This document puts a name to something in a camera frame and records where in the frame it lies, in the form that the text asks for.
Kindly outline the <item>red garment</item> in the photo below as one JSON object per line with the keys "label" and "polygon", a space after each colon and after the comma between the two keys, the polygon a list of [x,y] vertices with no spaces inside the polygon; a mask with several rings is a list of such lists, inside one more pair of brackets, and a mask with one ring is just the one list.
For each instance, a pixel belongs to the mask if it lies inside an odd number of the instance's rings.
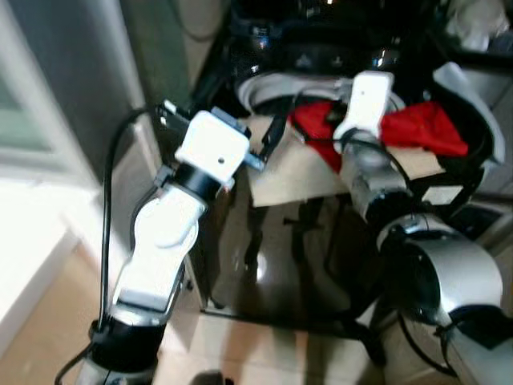
{"label": "red garment", "polygon": [[[304,103],[289,114],[289,123],[296,132],[336,172],[341,169],[341,155],[334,149],[331,139],[347,109],[348,106],[341,102],[318,100]],[[437,102],[415,103],[385,114],[381,140],[387,147],[425,149],[437,156],[466,156],[469,153],[468,144]]]}

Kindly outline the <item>grey washer lid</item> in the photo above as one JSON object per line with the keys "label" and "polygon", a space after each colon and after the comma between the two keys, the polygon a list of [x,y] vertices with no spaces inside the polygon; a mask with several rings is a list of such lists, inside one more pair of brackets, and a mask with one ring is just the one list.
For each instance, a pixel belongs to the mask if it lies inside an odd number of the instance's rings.
{"label": "grey washer lid", "polygon": [[444,63],[432,72],[432,79],[443,89],[454,93],[463,102],[468,103],[477,115],[483,118],[490,131],[492,144],[491,154],[485,157],[485,168],[497,168],[504,165],[506,160],[505,136],[502,133],[501,124],[491,107],[488,107],[485,100],[466,77],[462,67],[455,62]]}

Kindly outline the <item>black washing machine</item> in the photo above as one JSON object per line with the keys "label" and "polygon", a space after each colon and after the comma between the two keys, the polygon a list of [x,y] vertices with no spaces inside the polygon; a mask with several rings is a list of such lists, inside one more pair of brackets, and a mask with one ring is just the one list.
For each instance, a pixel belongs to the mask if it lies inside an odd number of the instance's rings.
{"label": "black washing machine", "polygon": [[[468,144],[466,156],[436,155],[444,172],[410,179],[415,196],[450,217],[493,168],[484,165],[492,138],[483,118],[432,79],[437,67],[461,67],[464,59],[444,36],[444,22],[446,0],[230,0],[193,99],[244,118],[287,114],[290,124],[289,114],[304,103],[348,106],[356,74],[389,72],[386,114],[440,103]],[[250,186],[244,195],[246,203],[233,194],[217,205],[220,238],[203,236],[194,259],[208,303],[245,320],[300,329],[352,318],[356,307],[338,267],[369,259],[373,249],[348,190],[263,208]]]}

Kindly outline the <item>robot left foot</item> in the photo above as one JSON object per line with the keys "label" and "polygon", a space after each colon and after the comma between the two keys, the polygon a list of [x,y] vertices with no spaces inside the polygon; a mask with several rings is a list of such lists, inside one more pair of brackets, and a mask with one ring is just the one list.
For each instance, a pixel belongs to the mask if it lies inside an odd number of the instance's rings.
{"label": "robot left foot", "polygon": [[191,378],[189,385],[230,385],[221,371],[201,371]]}

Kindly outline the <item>white bundle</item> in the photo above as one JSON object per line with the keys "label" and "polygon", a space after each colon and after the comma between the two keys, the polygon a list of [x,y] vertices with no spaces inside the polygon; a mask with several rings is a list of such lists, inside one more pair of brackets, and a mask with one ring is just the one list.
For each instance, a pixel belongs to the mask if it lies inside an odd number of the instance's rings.
{"label": "white bundle", "polygon": [[446,35],[466,51],[485,52],[509,32],[505,0],[446,0]]}

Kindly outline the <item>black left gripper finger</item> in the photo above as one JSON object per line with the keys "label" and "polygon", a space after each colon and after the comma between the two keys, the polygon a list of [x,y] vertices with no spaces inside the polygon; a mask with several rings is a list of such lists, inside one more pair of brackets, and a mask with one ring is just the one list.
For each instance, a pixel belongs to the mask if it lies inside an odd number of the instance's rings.
{"label": "black left gripper finger", "polygon": [[158,121],[168,129],[187,129],[193,114],[186,107],[177,107],[171,100],[158,103]]}
{"label": "black left gripper finger", "polygon": [[261,161],[265,162],[265,164],[270,160],[274,150],[285,135],[286,125],[287,114],[274,115],[271,118],[267,131],[264,133],[263,138],[261,138],[261,150],[259,153]]}

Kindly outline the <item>brown cardboard sheet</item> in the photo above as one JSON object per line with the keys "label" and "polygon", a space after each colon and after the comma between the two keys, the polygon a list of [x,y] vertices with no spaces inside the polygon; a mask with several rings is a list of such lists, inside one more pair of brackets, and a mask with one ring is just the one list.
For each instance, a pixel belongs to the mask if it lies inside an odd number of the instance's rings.
{"label": "brown cardboard sheet", "polygon": [[[444,172],[437,156],[427,150],[393,147],[387,150],[397,158],[410,179]],[[285,135],[264,170],[254,173],[248,180],[257,208],[347,192],[338,172],[308,144],[301,143],[290,124],[286,125]]]}

